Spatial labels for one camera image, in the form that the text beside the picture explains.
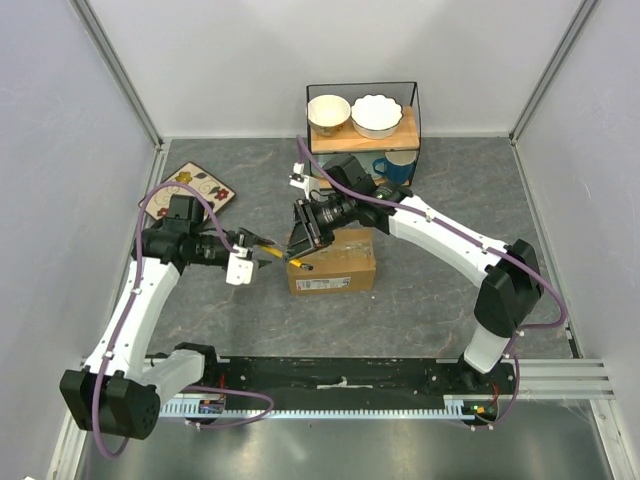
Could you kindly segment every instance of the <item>wooden shelf board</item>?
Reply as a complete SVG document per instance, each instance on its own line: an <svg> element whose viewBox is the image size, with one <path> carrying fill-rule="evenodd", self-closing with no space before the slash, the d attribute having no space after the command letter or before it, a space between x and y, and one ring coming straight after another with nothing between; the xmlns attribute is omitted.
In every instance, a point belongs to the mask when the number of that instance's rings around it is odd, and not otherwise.
<svg viewBox="0 0 640 480"><path fill-rule="evenodd" d="M420 137L413 108L403 107L404 116L390 137L382 140L365 138L355 131L351 119L333 137L323 137L311 129L311 153L366 152L373 150L417 150Z"/></svg>
<svg viewBox="0 0 640 480"><path fill-rule="evenodd" d="M318 182L320 183L320 190L326 190L326 189L333 188L331 186L331 184L324 177L318 177L316 175L314 175L313 177L318 179ZM384 177L381 177L381 178L378 178L377 180L375 180L376 185L382 185L386 181L387 181L387 179L384 178ZM408 187L409 186L409 182L405 182L404 185Z"/></svg>

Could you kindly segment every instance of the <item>gray table surface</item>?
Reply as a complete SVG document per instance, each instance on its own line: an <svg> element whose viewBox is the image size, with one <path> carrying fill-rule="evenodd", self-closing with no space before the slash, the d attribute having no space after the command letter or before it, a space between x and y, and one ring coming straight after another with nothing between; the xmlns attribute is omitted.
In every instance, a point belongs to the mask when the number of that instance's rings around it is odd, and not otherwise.
<svg viewBox="0 0 640 480"><path fill-rule="evenodd" d="M237 193L220 214L225 228L245 227L282 245L300 196L288 186L296 158L294 139L180 140L171 144L165 175L195 162ZM506 138L423 139L412 189L478 232L522 238L540 252ZM149 352L169 353L190 341L223 355L458 357L476 326L477 289L438 258L377 231L374 251L373 290L335 295L291 295L282 263L260 270L245 287L227 285L217 268L191 266L165 304ZM528 321L557 315L545 294ZM516 351L570 356L562 329L528 333Z"/></svg>

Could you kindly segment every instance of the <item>white backdrop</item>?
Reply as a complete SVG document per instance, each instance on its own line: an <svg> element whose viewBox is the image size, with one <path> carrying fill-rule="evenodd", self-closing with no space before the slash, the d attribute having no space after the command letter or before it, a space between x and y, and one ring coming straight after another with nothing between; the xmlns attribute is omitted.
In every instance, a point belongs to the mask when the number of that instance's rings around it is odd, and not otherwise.
<svg viewBox="0 0 640 480"><path fill-rule="evenodd" d="M289 136L309 83L416 80L430 135L505 134L579 0L92 0L166 136Z"/></svg>
<svg viewBox="0 0 640 480"><path fill-rule="evenodd" d="M640 452L640 4L600 2L520 142L580 345Z"/></svg>
<svg viewBox="0 0 640 480"><path fill-rule="evenodd" d="M68 0L0 7L0 477L44 479L65 369L93 350L154 146Z"/></svg>

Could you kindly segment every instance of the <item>yellow tool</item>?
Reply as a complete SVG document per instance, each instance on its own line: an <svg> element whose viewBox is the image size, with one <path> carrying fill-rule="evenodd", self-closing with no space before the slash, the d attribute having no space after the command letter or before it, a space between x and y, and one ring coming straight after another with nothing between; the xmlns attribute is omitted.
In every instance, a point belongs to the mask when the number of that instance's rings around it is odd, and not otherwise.
<svg viewBox="0 0 640 480"><path fill-rule="evenodd" d="M268 245L258 245L262 250L264 250L267 253L270 253L271 255L273 255L274 257L278 257L278 258L283 258L284 257L284 253L282 253L280 250L278 250L275 247L271 247ZM313 270L313 265L309 265L308 263L302 263L300 260L293 259L293 260L289 260L289 263L291 265L293 265L294 267L298 267L298 268L302 268L303 270Z"/></svg>

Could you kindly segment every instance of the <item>white bowl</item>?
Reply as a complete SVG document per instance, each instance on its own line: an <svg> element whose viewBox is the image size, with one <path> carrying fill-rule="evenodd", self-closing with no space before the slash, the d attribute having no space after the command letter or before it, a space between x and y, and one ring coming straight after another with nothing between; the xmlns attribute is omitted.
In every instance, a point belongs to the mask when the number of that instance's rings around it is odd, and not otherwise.
<svg viewBox="0 0 640 480"><path fill-rule="evenodd" d="M398 102L384 95L366 95L351 107L353 128L363 137L373 140L393 135L402 116Z"/></svg>
<svg viewBox="0 0 640 480"><path fill-rule="evenodd" d="M351 106L337 95L320 95L307 105L309 125L320 135L330 137L344 127L351 115Z"/></svg>

